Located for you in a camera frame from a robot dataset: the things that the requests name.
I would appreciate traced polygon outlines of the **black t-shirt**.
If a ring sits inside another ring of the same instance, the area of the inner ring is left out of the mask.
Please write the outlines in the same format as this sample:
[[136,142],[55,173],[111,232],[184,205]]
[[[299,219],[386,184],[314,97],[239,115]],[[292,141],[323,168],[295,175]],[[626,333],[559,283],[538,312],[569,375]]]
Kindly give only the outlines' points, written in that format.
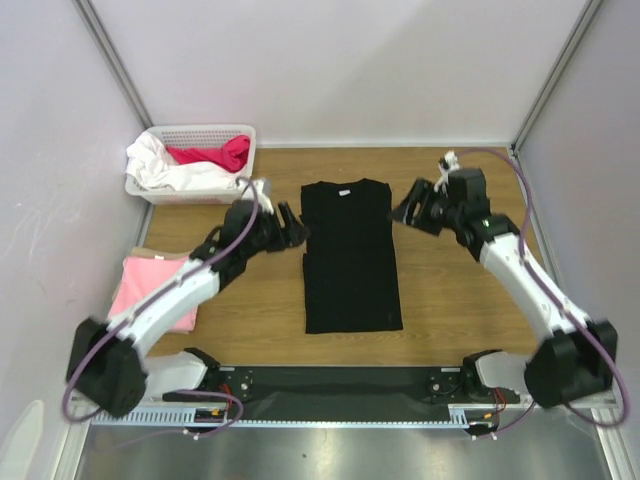
[[363,178],[301,187],[307,334],[403,329],[391,189]]

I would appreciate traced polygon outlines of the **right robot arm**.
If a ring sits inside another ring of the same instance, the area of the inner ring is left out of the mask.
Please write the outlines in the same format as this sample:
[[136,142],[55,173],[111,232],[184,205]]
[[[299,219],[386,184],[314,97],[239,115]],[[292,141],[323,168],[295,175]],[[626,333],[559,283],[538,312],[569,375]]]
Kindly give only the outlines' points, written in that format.
[[529,358],[502,350],[469,356],[472,369],[460,377],[466,398],[481,402],[502,388],[553,408],[611,389],[615,328],[569,300],[523,244],[510,217],[492,211],[480,169],[454,171],[441,186],[416,179],[391,218],[434,236],[452,231],[509,293],[538,341]]

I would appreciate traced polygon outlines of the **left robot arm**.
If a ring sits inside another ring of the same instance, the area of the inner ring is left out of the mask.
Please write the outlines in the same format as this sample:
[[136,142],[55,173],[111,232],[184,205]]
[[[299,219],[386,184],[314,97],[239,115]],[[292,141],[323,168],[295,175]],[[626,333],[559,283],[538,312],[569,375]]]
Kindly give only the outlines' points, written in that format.
[[223,223],[169,280],[109,320],[88,317],[80,323],[64,395],[78,392],[116,418],[144,399],[175,391],[211,399],[220,388],[214,361],[190,351],[151,358],[149,351],[189,311],[243,274],[253,256],[298,247],[308,236],[308,228],[285,202],[276,209],[254,200],[233,202]]

